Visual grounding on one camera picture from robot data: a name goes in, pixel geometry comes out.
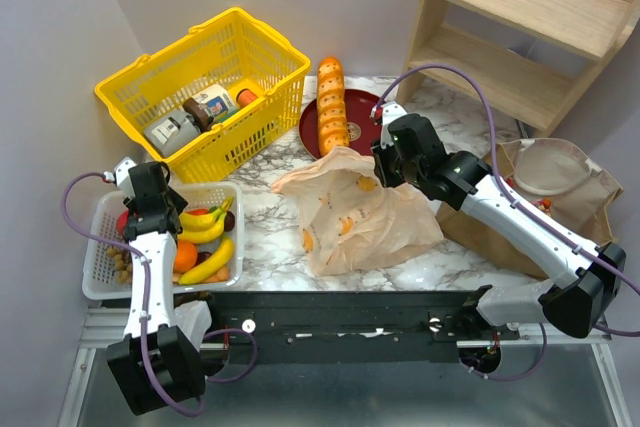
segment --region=paper bag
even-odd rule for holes
[[[490,155],[485,155],[484,160],[491,163]],[[514,188],[527,200],[551,200],[551,217],[560,224],[598,245],[614,240],[607,207],[623,189],[611,174],[571,142],[523,139],[499,144],[498,167],[505,179],[518,181],[514,182]],[[448,239],[496,266],[539,279],[547,277],[508,240],[465,213],[443,204],[437,219]]]
[[[426,197],[407,184],[382,188],[373,168],[372,157],[336,147],[273,184],[298,206],[314,274],[397,265],[443,241]]]

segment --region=yellow plastic crate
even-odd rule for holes
[[[215,182],[300,120],[308,57],[276,30],[232,8],[153,55],[100,82],[96,95],[120,128],[186,183]],[[163,158],[144,137],[145,127],[180,108],[202,89],[220,84],[235,99],[241,89],[259,98],[210,132]]]

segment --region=bread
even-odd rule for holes
[[[347,107],[344,103],[344,73],[335,57],[318,66],[318,147],[324,157],[336,145],[349,146]]]

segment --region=beige bag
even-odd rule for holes
[[[273,184],[298,205],[314,274],[397,265],[444,240],[426,197],[407,184],[383,189],[373,168],[372,157],[335,147]]]
[[[484,158],[491,163],[487,154]],[[551,200],[551,217],[598,245],[614,240],[606,209],[622,192],[620,184],[582,150],[562,139],[523,139],[498,145],[500,174],[513,179],[527,200]],[[546,274],[531,259],[480,221],[448,205],[437,215],[448,239],[498,267],[536,278]]]

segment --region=maroon tray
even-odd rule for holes
[[[345,89],[344,103],[347,106],[349,124],[349,147],[362,155],[371,155],[371,142],[380,138],[382,126],[369,118],[371,109],[380,97],[364,90]],[[318,148],[318,108],[313,100],[302,112],[298,125],[300,140],[314,159],[320,158]]]

